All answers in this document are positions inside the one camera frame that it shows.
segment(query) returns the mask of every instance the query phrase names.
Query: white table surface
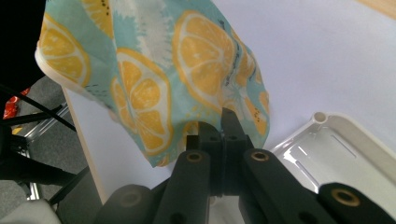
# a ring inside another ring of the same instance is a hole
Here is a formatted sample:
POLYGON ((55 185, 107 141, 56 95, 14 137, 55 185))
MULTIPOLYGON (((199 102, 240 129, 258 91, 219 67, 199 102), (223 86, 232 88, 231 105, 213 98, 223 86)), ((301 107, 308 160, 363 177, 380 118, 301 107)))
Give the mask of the white table surface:
MULTIPOLYGON (((270 93, 273 148, 317 111, 356 120, 396 152, 396 20, 351 0, 214 0, 256 55, 270 93)), ((153 188, 151 168, 96 102, 65 90, 102 202, 127 184, 153 188)))

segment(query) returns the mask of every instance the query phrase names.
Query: cloth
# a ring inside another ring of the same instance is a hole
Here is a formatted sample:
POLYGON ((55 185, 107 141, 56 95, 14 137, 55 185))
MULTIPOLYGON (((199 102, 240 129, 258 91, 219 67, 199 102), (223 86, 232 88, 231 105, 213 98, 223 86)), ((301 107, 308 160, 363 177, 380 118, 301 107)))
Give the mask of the cloth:
POLYGON ((268 94, 251 50, 210 0, 51 0, 35 58, 60 85, 117 115, 152 166, 173 161, 223 107, 255 147, 268 94))

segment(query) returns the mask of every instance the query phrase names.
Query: black chair leg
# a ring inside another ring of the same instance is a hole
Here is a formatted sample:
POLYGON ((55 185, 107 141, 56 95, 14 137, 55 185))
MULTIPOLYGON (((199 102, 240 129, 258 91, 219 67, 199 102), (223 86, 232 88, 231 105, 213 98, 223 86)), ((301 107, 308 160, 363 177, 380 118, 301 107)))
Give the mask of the black chair leg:
POLYGON ((0 179, 43 185, 67 185, 76 175, 31 160, 17 152, 9 152, 0 160, 0 179))

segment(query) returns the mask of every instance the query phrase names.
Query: gray carpet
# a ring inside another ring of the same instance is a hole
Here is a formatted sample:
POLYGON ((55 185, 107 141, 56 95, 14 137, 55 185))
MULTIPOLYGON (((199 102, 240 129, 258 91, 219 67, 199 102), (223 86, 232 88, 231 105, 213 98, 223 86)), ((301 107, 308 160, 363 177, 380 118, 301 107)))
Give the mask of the gray carpet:
MULTIPOLYGON (((43 77, 32 86, 28 97, 39 102, 46 108, 55 108, 65 103, 62 88, 47 77, 43 77)), ((36 112, 40 111, 25 102, 20 103, 19 115, 36 112)), ((66 113, 63 118, 73 124, 70 113, 66 113)), ((18 135, 26 135, 36 125, 37 122, 22 125, 22 129, 18 135)), ((73 174, 77 174, 87 166, 77 133, 71 131, 60 122, 55 122, 54 125, 37 137, 29 145, 29 151, 32 159, 61 168, 73 174)), ((91 179, 89 180, 84 184, 85 190, 96 192, 93 182, 91 179)), ((48 200, 60 189, 60 187, 52 185, 39 185, 38 187, 41 198, 48 200)), ((0 180, 0 219, 25 201, 24 192, 16 183, 0 180)), ((78 213, 78 211, 73 211, 73 206, 69 206, 68 209, 70 209, 68 214, 74 214, 75 216, 78 213)))

